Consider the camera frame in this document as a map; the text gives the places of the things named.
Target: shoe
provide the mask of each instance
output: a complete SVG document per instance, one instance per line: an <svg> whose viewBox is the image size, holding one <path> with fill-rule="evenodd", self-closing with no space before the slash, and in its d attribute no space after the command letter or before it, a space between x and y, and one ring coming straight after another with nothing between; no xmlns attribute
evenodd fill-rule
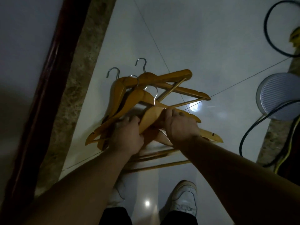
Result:
<svg viewBox="0 0 300 225"><path fill-rule="evenodd" d="M124 207L125 204L125 184L118 180L112 190L106 208Z"/></svg>
<svg viewBox="0 0 300 225"><path fill-rule="evenodd" d="M179 182L172 194L170 211L186 212L196 216L197 206L195 197L197 197L197 188L193 182Z"/></svg>

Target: wall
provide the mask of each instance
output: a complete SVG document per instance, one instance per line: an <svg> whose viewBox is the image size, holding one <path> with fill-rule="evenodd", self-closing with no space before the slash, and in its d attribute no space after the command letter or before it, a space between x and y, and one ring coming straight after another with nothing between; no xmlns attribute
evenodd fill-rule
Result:
<svg viewBox="0 0 300 225"><path fill-rule="evenodd" d="M0 204L63 0L0 0Z"/></svg>

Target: yellow cable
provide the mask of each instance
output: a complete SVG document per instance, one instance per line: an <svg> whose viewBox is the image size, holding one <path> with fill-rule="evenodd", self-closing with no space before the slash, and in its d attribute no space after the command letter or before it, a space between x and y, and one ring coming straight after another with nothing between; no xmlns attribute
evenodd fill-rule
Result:
<svg viewBox="0 0 300 225"><path fill-rule="evenodd" d="M291 153L291 150L292 150L292 141L293 141L293 136L294 136L294 132L298 126L300 122L300 116L298 117L298 120L296 121L295 125L294 125L294 128L293 128L293 131L292 131L292 134L291 134L291 137L290 137L290 141L289 141L289 146L288 146L288 151L287 151L287 154L283 157L283 159L276 165L275 167L275 170L274 170L274 173L277 174L278 170L279 170L279 167L281 166L281 164L283 164L283 162L289 157L290 153Z"/></svg>

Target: pant leg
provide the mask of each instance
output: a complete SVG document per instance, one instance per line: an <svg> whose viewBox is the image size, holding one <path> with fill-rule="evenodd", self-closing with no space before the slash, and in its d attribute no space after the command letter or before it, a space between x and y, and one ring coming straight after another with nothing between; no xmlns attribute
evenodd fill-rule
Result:
<svg viewBox="0 0 300 225"><path fill-rule="evenodd" d="M99 225L132 225L131 219L123 207L106 208L102 214Z"/></svg>
<svg viewBox="0 0 300 225"><path fill-rule="evenodd" d="M198 225L196 217L179 211L170 211L160 225Z"/></svg>

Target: person's right arm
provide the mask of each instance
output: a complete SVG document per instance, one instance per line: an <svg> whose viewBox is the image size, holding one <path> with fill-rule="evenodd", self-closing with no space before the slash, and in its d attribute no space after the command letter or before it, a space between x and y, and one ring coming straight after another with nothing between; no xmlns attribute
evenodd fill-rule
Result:
<svg viewBox="0 0 300 225"><path fill-rule="evenodd" d="M237 225L300 224L299 186L203 139L195 120L175 110L166 111L165 129Z"/></svg>

